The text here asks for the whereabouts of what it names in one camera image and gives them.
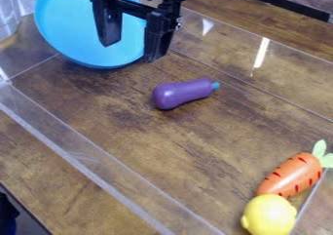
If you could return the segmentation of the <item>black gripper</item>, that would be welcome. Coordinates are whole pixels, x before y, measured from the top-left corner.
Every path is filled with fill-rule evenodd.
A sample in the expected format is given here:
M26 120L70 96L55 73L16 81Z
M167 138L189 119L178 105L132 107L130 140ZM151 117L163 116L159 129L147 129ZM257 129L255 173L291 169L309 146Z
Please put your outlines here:
M140 19L147 16L143 60L154 62L167 55L178 27L175 19L182 15L182 4L186 0L162 0L156 8L136 0L90 1L98 37L104 47L110 47L122 40L123 13L127 13Z

